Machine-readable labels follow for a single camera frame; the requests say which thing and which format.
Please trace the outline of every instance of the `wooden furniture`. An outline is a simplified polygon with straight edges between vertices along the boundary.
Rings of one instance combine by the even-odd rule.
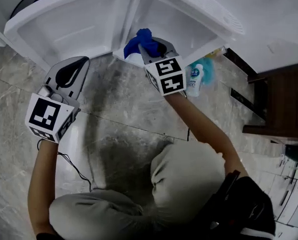
[[[260,73],[249,83],[267,83],[265,126],[245,125],[242,132],[298,139],[298,64]]]

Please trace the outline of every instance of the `white bottle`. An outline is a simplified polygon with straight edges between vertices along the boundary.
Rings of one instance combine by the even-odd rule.
[[[200,84],[203,78],[203,65],[197,64],[194,69],[191,70],[189,84],[187,85],[186,93],[192,97],[198,97],[200,94]]]

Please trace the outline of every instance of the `gray pants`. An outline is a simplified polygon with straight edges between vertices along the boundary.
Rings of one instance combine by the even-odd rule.
[[[151,163],[156,216],[113,190],[61,196],[50,207],[50,222],[65,240],[140,239],[154,225],[191,221],[221,186],[224,159],[210,145],[181,142],[167,146]]]

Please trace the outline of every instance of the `marble floor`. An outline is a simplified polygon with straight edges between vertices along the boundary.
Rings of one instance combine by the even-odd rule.
[[[192,102],[231,138],[251,177],[269,193],[281,175],[281,144],[243,134],[252,112],[229,95],[233,87],[252,100],[246,75],[227,58],[214,61],[216,80]],[[1,239],[34,239],[27,193],[38,139],[24,118],[32,92],[46,73],[11,48],[0,47],[0,228]],[[93,186],[111,188],[149,204],[151,160],[172,142],[187,141],[187,126],[153,88],[143,70],[104,55],[92,60],[79,96],[82,112],[60,144]],[[193,136],[190,142],[196,141]],[[87,192],[88,184],[58,158],[56,196]]]

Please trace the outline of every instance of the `human arm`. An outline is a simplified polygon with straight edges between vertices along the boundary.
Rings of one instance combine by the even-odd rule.
[[[28,207],[35,235],[56,235],[49,221],[49,208],[55,199],[55,170],[58,144],[43,140],[32,173]]]
[[[165,96],[199,142],[208,143],[225,160],[225,174],[237,170],[240,177],[248,176],[229,137],[180,93]]]

